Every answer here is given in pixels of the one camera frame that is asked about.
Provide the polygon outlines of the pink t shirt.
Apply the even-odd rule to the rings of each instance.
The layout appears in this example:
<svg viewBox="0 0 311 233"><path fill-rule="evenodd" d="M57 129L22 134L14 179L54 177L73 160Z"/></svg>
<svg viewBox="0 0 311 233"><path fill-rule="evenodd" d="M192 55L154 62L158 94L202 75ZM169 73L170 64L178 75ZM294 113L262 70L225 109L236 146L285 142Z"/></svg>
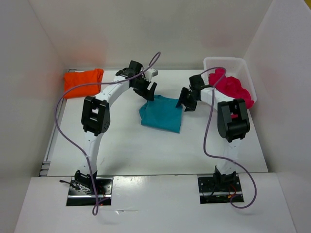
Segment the pink t shirt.
<svg viewBox="0 0 311 233"><path fill-rule="evenodd" d="M250 93L242 87L239 79L233 76L227 77L226 75L222 77L224 73L225 71L223 69L216 69L213 73L208 75L208 83L212 86L215 86L216 89L224 95L234 99L243 99L245 101L246 108L250 109L254 104Z"/></svg>

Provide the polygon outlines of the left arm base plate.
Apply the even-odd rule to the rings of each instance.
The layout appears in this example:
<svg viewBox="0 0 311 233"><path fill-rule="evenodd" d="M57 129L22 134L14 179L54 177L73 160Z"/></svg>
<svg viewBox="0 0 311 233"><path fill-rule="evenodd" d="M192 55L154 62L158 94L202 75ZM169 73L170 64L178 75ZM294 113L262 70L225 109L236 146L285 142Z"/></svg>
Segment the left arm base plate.
<svg viewBox="0 0 311 233"><path fill-rule="evenodd" d="M66 206L94 206L95 193L83 188L71 178ZM96 187L100 206L110 206L112 201L113 178L97 177Z"/></svg>

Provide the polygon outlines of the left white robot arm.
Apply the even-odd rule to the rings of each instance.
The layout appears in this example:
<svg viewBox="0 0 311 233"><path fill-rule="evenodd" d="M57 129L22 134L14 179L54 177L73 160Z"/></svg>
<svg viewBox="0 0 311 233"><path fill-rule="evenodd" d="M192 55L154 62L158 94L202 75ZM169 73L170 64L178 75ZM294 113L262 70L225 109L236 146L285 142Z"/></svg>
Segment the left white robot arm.
<svg viewBox="0 0 311 233"><path fill-rule="evenodd" d="M81 165L74 175L76 185L86 194L93 193L97 188L97 157L100 142L110 126L110 107L125 91L132 88L146 100L154 100L157 83L152 83L158 70L150 68L141 73L142 64L131 61L129 67L116 72L112 84L105 87L95 96L84 99L81 123L84 130L82 155L86 163Z"/></svg>

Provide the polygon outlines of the teal t shirt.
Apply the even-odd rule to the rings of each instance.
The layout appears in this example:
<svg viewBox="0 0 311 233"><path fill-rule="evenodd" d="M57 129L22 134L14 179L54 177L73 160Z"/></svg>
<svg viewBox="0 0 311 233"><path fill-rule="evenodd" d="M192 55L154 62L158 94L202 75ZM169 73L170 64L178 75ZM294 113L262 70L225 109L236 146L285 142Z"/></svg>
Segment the teal t shirt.
<svg viewBox="0 0 311 233"><path fill-rule="evenodd" d="M159 130L180 133L182 106L176 107L178 99L154 95L139 109L141 125Z"/></svg>

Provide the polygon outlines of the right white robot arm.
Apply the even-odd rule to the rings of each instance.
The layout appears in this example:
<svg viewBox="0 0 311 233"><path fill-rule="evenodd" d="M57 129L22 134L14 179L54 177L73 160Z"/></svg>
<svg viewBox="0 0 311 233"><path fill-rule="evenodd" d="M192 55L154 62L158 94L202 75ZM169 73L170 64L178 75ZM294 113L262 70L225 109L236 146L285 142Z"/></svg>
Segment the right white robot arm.
<svg viewBox="0 0 311 233"><path fill-rule="evenodd" d="M206 156L218 159L213 173L213 185L219 191L225 190L235 182L238 150L241 140L250 131L250 122L246 103L243 99L234 99L216 90L210 84L205 84L201 75L189 78L188 88L183 87L176 107L185 107L186 112L196 110L197 102L210 105L207 127L205 130L203 151ZM217 112L217 130L221 138L226 140L222 155L211 155L207 152L207 133L211 123L212 112Z"/></svg>

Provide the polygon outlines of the orange t shirt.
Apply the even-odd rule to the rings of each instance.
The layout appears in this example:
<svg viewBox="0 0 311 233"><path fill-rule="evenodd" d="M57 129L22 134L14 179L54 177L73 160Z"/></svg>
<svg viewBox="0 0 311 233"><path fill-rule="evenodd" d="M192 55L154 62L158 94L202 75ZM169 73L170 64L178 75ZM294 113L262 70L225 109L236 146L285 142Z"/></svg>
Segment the orange t shirt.
<svg viewBox="0 0 311 233"><path fill-rule="evenodd" d="M101 83L104 75L104 70L96 68L94 70L87 70L83 72L67 72L64 76L65 85L64 92L69 91L78 85L88 84L88 83ZM98 94L101 90L101 85L87 85L78 87L70 92L68 92L64 98L73 99L81 98L86 96L94 96Z"/></svg>

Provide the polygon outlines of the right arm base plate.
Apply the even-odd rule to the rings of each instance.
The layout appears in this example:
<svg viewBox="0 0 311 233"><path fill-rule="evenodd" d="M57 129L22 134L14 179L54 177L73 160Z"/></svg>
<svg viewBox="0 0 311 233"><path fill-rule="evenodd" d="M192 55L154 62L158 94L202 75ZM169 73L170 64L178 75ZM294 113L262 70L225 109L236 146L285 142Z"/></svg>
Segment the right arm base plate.
<svg viewBox="0 0 311 233"><path fill-rule="evenodd" d="M198 189L201 204L217 204L244 202L240 179L236 175L231 181L216 184L216 179L212 175L198 176Z"/></svg>

